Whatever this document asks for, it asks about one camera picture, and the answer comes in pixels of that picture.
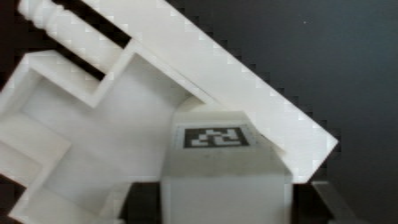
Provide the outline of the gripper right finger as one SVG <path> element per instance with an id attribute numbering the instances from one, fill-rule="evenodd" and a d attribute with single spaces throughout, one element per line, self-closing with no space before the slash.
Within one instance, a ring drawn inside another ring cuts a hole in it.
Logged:
<path id="1" fill-rule="evenodd" d="M 291 224 L 369 224 L 329 181 L 293 185 Z"/>

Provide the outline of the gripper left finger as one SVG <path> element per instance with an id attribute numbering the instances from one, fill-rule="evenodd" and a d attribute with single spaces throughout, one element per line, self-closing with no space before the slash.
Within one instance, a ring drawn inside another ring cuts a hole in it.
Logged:
<path id="1" fill-rule="evenodd" d="M 112 188 L 98 224 L 162 224 L 158 182 L 122 183 Z"/>

